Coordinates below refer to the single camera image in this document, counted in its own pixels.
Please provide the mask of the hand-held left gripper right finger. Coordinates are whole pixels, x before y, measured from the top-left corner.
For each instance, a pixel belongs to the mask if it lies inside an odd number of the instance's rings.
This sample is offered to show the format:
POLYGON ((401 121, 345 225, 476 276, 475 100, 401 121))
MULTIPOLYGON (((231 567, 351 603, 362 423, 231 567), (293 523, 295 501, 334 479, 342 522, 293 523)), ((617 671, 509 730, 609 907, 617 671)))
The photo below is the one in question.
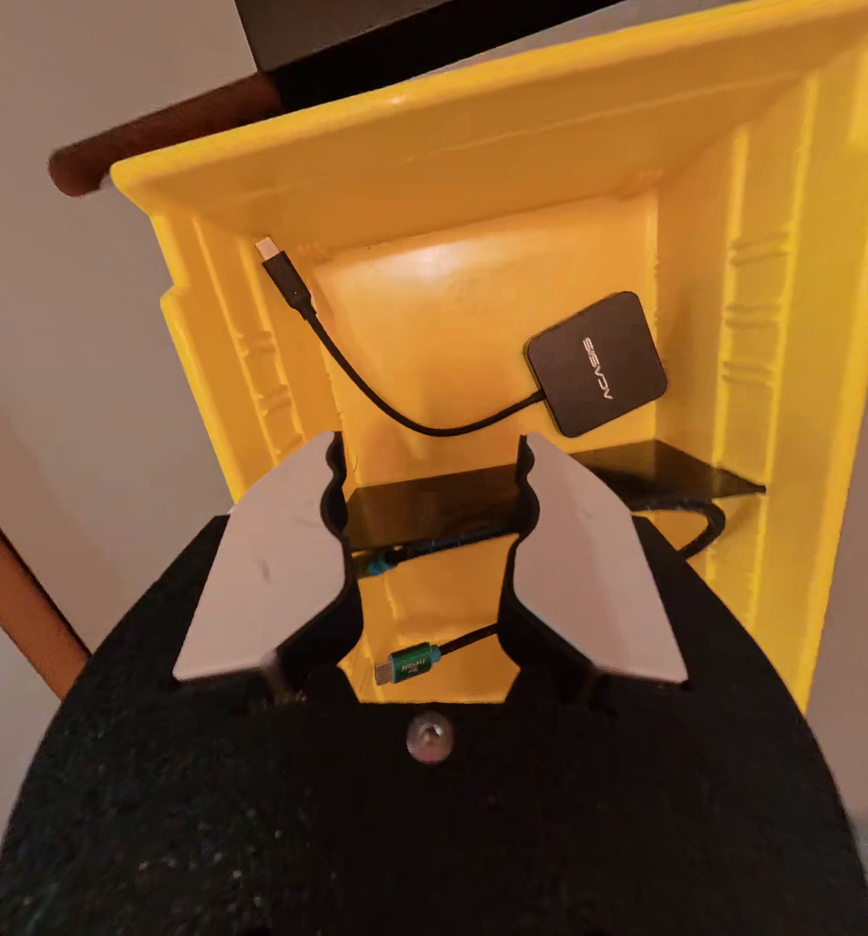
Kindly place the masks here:
POLYGON ((688 670, 633 515, 543 435, 519 440, 518 532, 498 605, 501 648, 559 698, 602 677, 681 686, 688 670))

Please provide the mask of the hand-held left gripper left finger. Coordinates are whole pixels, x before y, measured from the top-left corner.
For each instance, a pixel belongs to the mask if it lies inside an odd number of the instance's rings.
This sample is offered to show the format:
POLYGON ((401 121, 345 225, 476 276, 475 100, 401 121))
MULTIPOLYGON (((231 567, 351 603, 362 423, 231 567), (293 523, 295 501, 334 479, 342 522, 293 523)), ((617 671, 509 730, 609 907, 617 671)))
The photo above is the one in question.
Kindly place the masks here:
POLYGON ((178 683, 271 671, 302 692, 356 647, 364 614, 346 478, 342 434, 326 430, 233 506, 174 663, 178 683))

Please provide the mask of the braided cable green plugs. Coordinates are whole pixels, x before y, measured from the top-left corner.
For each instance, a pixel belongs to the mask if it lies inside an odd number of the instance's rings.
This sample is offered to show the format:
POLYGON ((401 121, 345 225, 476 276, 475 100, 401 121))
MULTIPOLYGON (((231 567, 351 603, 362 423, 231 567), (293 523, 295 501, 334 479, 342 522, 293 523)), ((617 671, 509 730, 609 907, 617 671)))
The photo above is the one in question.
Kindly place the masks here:
MULTIPOLYGON (((706 551, 727 527, 727 514, 708 498, 657 494, 623 498, 622 503, 634 514, 678 512, 702 517, 705 520, 703 531, 678 550, 686 560, 706 551)), ((375 578, 408 561, 510 535, 518 531, 518 525, 519 522, 515 520, 487 520, 486 513, 479 512, 474 518, 463 520, 459 526, 452 527, 450 532, 435 537, 417 542, 358 550, 353 554, 355 574, 357 579, 375 578)), ((441 645, 426 641, 408 648, 397 649, 389 654, 384 662, 375 665, 375 682, 379 686, 404 683, 429 672, 443 656, 497 634, 498 624, 491 624, 441 645)))

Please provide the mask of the black square usb hub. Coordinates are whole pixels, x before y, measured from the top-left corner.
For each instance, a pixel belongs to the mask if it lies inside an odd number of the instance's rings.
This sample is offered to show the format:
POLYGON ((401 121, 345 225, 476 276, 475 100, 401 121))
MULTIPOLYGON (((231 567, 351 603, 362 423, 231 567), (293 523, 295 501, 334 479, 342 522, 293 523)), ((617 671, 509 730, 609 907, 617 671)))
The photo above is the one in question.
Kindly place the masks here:
POLYGON ((287 252, 266 237, 255 244, 261 266, 287 306, 300 315, 346 377, 382 414, 428 438, 471 435, 539 404, 557 431, 577 438, 656 402, 669 387, 664 365, 638 296, 605 297, 533 336, 524 359, 536 389, 519 402, 465 425, 436 428, 400 413, 358 374, 323 327, 311 292, 287 252))

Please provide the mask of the yellow plastic bin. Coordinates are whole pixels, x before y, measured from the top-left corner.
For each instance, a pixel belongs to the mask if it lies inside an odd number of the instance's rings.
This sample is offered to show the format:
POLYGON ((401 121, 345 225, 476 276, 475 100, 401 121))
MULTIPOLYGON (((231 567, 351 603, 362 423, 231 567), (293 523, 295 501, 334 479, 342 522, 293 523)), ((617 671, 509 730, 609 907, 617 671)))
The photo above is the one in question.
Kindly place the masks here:
POLYGON ((343 433, 347 492, 664 443, 765 487, 693 562, 806 708, 868 389, 868 2, 721 6, 467 66, 118 163, 231 496, 343 433), (525 343, 620 291, 669 387, 567 440, 525 343))

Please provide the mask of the black divider plate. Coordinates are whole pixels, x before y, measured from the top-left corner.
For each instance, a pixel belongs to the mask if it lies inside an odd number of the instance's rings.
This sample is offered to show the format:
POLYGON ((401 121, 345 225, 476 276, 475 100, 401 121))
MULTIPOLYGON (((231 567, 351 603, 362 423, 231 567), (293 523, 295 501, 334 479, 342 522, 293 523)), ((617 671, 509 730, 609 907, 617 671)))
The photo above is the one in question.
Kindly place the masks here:
MULTIPOLYGON (((577 452, 629 507, 663 500, 763 494, 764 485, 713 466, 659 440, 577 452)), ((518 486, 514 463, 358 487, 347 501, 352 549, 374 551, 478 532, 513 532, 518 486)))

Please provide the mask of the black box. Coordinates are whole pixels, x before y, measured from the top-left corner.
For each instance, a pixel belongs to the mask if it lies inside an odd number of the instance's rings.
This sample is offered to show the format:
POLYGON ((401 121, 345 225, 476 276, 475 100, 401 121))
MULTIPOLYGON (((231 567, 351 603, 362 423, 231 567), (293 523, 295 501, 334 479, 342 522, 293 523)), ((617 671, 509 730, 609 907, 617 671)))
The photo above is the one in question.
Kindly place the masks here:
POLYGON ((436 71, 614 6, 607 1, 236 1, 283 112, 436 71))

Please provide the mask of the dark brown wooden rail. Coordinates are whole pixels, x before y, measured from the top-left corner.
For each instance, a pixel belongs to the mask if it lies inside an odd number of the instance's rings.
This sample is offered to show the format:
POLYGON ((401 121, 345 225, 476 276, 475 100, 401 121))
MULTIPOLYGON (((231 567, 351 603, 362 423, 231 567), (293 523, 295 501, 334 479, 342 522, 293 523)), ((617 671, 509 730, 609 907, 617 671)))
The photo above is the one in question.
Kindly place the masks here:
POLYGON ((47 171, 60 193, 89 195, 116 162, 270 119, 281 104, 274 81, 257 72, 58 148, 47 171))

